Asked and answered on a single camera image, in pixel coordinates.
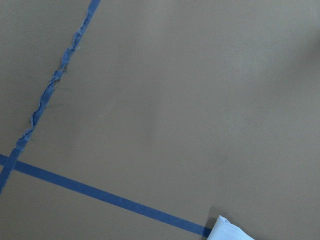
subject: blue line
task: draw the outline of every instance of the blue line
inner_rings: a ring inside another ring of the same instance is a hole
[[[6,159],[8,159],[8,157],[0,155],[0,164],[3,165]],[[142,205],[140,203],[111,194],[93,186],[89,186],[81,182],[74,181],[72,179],[55,174],[53,172],[43,170],[41,168],[29,165],[21,161],[16,162],[14,169],[32,177],[64,187],[66,189],[70,189],[77,193],[87,195],[89,197],[101,200],[103,202],[118,206],[123,209],[127,209],[137,214],[141,214],[143,216],[158,220],[160,222],[172,225],[174,227],[189,231],[191,233],[204,236],[206,238],[209,236],[211,232],[210,228],[198,225],[194,222],[184,220],[182,218],[173,216],[163,211],[156,210],[149,206]]]
[[[25,149],[27,143],[29,142],[29,140],[32,136],[32,133],[35,130],[36,125],[37,125],[39,119],[41,118],[41,116],[42,116],[46,106],[48,105],[49,100],[55,90],[56,83],[61,79],[62,75],[64,74],[68,63],[70,62],[70,58],[71,58],[72,54],[76,51],[77,46],[78,46],[82,36],[84,35],[92,17],[94,16],[94,13],[95,13],[99,3],[100,3],[100,0],[92,0],[91,1],[90,5],[87,9],[86,16],[85,16],[80,28],[73,35],[71,46],[68,47],[62,55],[60,68],[58,70],[54,71],[52,78],[49,81],[48,86],[46,87],[46,89],[44,90],[44,92],[40,98],[39,106],[38,106],[37,110],[32,114],[32,116],[30,118],[31,128],[27,129],[24,132],[24,134],[22,135],[22,137],[19,138],[19,140],[16,142],[15,148],[12,150],[10,156],[5,161],[3,169],[0,173],[0,194],[3,190],[3,188],[5,187],[11,172],[15,168],[16,162],[17,162],[20,154],[22,153],[22,151]]]

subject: floor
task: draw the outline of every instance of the floor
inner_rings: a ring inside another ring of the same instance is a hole
[[[1,155],[89,4],[0,0]],[[319,49],[315,0],[102,0],[19,161],[197,226],[318,240]],[[123,207],[14,170],[0,239],[206,239]]]

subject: light blue object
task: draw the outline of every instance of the light blue object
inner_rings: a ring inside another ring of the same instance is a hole
[[[207,240],[254,240],[239,227],[219,216]]]

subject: gray surface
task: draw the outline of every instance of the gray surface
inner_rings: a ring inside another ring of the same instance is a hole
[[[20,160],[197,224],[220,214],[257,240],[318,240],[317,7],[102,1]],[[82,239],[91,212],[111,221],[92,239],[200,239],[19,173],[0,200],[6,239],[40,239],[27,230],[44,220],[42,238]]]

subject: straight blue tape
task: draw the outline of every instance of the straight blue tape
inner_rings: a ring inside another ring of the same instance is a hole
[[[95,11],[96,11],[99,3],[100,3],[100,0],[92,0],[90,2],[89,7],[87,9],[86,16],[85,16],[81,26],[73,35],[71,46],[68,47],[62,55],[60,68],[58,70],[54,71],[52,78],[49,81],[48,86],[46,87],[46,89],[44,90],[44,92],[40,98],[37,110],[32,114],[32,116],[30,118],[31,128],[27,129],[24,132],[24,134],[22,135],[22,137],[19,138],[19,140],[16,142],[15,148],[12,150],[10,156],[6,159],[6,161],[3,165],[3,169],[0,173],[0,194],[3,190],[3,188],[5,187],[11,172],[15,168],[16,162],[17,162],[20,154],[22,153],[22,151],[25,149],[27,143],[29,142],[29,140],[32,136],[32,133],[35,130],[35,128],[39,122],[39,119],[41,118],[41,116],[42,116],[45,108],[47,107],[49,100],[55,90],[55,84],[61,79],[62,75],[64,74],[65,68],[68,65],[68,63],[70,62],[70,58],[71,58],[72,54],[76,51],[77,46],[78,46],[82,36],[86,32],[86,29],[87,29],[93,15],[94,15]]]
[[[0,164],[5,164],[6,159],[7,157],[0,155]],[[100,190],[93,186],[89,186],[84,183],[74,181],[72,179],[55,174],[53,172],[43,170],[41,168],[29,165],[21,161],[16,162],[14,169],[32,177],[64,187],[66,189],[70,189],[77,193],[87,195],[91,198],[95,198],[103,202],[118,206],[120,208],[127,209],[137,214],[141,214],[143,216],[158,220],[160,222],[169,224],[171,226],[186,230],[194,234],[198,234],[200,236],[204,236],[206,238],[209,236],[211,232],[210,228],[198,225],[194,222],[184,220],[182,218],[173,216],[163,211],[156,210],[149,206],[142,205],[140,203]]]

